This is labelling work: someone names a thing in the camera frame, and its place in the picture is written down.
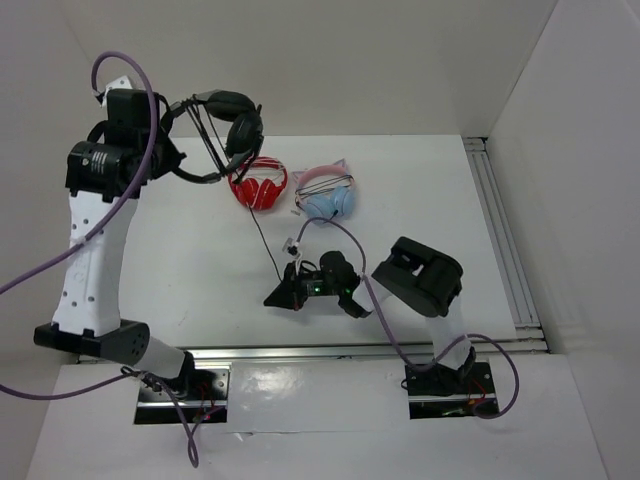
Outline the black headset with cable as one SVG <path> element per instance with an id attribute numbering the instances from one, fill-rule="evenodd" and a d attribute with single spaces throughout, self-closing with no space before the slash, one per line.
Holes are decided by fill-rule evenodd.
<path id="1" fill-rule="evenodd" d="M 246 95 L 227 90 L 194 94 L 169 105 L 160 121 L 164 131 L 170 132 L 174 121 L 187 114 L 215 166 L 213 172 L 204 175 L 190 173 L 180 166 L 175 166 L 172 173 L 196 185 L 210 185 L 226 179 L 241 194 L 246 207 L 254 211 L 259 195 L 250 197 L 243 182 L 249 169 L 257 163 L 264 142 L 261 109 L 260 104 Z M 211 135 L 203 124 L 201 110 L 211 121 L 217 119 L 230 124 L 226 141 L 220 144 L 221 151 L 217 151 L 212 143 Z"/>

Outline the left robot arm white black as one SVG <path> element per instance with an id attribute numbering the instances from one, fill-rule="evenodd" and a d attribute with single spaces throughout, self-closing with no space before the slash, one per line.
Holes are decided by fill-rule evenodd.
<path id="1" fill-rule="evenodd" d="M 34 342 L 150 372 L 172 397 L 184 399 L 197 387 L 192 354 L 152 337 L 146 323 L 122 318 L 119 309 L 125 243 L 140 193 L 133 192 L 108 224 L 100 223 L 133 180 L 157 123 L 146 92 L 126 76 L 109 83 L 99 101 L 106 120 L 67 159 L 70 244 L 77 251 L 66 262 L 53 318 L 36 327 Z"/>

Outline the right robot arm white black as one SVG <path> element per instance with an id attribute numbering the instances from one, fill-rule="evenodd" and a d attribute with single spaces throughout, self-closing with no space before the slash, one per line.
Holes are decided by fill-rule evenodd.
<path id="1" fill-rule="evenodd" d="M 337 250 L 324 253 L 315 269 L 307 264 L 300 258 L 286 264 L 280 283 L 263 305 L 299 311 L 310 298 L 335 297 L 344 313 L 359 319 L 395 298 L 427 320 L 434 347 L 429 364 L 407 366 L 408 380 L 434 396 L 454 395 L 469 383 L 474 347 L 461 338 L 460 326 L 446 320 L 462 290 L 463 269 L 452 257 L 401 237 L 370 277 L 358 274 Z"/>

